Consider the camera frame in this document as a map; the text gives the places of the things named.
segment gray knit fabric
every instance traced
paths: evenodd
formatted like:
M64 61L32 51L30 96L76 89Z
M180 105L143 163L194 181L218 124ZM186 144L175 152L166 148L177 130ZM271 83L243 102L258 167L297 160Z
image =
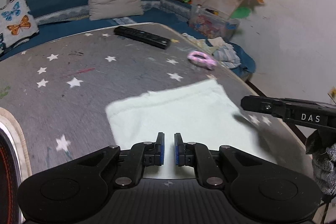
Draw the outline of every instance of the gray knit fabric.
M333 195L336 190L336 144L324 149L316 130L307 138L306 153L312 154L314 179L321 191Z

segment butterfly pillow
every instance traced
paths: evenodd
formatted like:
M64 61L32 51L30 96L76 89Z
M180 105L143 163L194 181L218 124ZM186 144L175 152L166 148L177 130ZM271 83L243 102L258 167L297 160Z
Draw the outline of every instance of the butterfly pillow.
M12 0L0 9L0 54L39 31L25 0Z

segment green paint stain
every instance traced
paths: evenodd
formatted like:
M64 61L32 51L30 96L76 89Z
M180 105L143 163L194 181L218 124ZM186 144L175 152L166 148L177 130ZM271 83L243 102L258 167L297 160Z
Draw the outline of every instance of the green paint stain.
M7 90L10 90L11 87L10 86L6 86L3 90L0 90L0 99L2 99L3 97L5 97L8 94Z

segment white towel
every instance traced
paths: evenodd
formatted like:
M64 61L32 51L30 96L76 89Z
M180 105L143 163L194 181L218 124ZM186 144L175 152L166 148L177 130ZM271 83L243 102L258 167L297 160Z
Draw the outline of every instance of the white towel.
M211 150L220 145L237 149L274 162L259 146L258 133L237 121L239 108L215 80L206 80L181 88L147 92L111 103L106 107L116 144L122 150L145 141L154 142L158 132L165 133L164 165L145 169L147 178L192 178L191 167L176 167L174 134L184 142L199 142Z

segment red mark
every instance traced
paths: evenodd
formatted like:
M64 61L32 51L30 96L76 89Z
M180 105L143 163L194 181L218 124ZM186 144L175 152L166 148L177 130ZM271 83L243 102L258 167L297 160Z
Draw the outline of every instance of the red mark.
M77 74L80 74L80 73L85 73L85 72L88 72L88 71L91 71L91 70L95 70L95 68L83 69L83 70L77 71L77 72L75 72L75 73L72 73L72 74L69 74L69 75L62 76L62 78L66 78L66 77L71 76L71 75L77 75Z

